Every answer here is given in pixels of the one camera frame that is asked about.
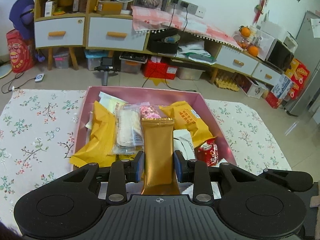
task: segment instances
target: purple hat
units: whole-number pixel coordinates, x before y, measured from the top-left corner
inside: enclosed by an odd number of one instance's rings
[[[25,40],[34,38],[33,0],[17,0],[11,8],[9,20]]]

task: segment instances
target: white label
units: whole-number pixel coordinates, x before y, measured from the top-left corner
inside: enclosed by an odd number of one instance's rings
[[[197,114],[197,112],[195,110],[191,110],[191,112],[193,113],[193,115],[196,117],[196,118],[200,118],[200,116]]]
[[[176,67],[168,67],[168,69],[167,69],[167,73],[169,73],[169,74],[175,74],[176,72],[177,72]]]

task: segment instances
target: tile floor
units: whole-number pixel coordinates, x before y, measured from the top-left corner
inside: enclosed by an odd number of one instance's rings
[[[24,76],[15,81],[14,85],[25,82],[35,77],[38,73],[45,73],[42,83],[29,81],[23,88],[27,89],[61,89],[61,90],[86,90],[88,86],[101,85],[103,73],[89,72],[80,67],[78,71],[73,69],[53,69],[47,71],[45,64],[28,70]],[[0,79],[0,86],[14,77],[10,73]],[[140,74],[119,73],[109,77],[110,86],[141,87],[145,79]],[[288,116],[282,109],[272,109],[264,99],[247,97],[242,91],[233,92],[219,89],[211,85],[206,79],[199,81],[180,80],[168,81],[169,86],[181,90],[196,90],[206,99],[240,102],[256,110],[270,132],[274,135],[285,157],[293,170],[309,172],[315,181],[320,179],[320,130],[308,113],[301,117]],[[146,88],[168,89],[165,84],[155,86],[151,80],[145,84]],[[0,94],[0,112],[11,98],[11,93]],[[296,128],[285,136],[285,132],[294,123],[299,121]]]

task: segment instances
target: drawer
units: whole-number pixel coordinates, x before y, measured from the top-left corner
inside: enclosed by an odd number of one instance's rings
[[[83,45],[84,17],[35,22],[36,48]]]
[[[273,69],[259,63],[257,68],[252,74],[253,78],[261,80],[265,83],[268,83],[272,86],[276,85],[279,81],[280,74]]]
[[[238,50],[222,46],[217,57],[217,63],[232,68],[236,72],[251,75],[258,64],[258,61],[240,53]]]
[[[135,32],[132,20],[91,17],[87,47],[143,50],[146,35]]]

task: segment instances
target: red snack bag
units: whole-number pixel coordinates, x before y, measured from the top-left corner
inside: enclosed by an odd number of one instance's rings
[[[215,138],[206,140],[196,153],[196,157],[199,161],[203,161],[208,167],[215,166],[218,163],[218,147],[214,143]]]

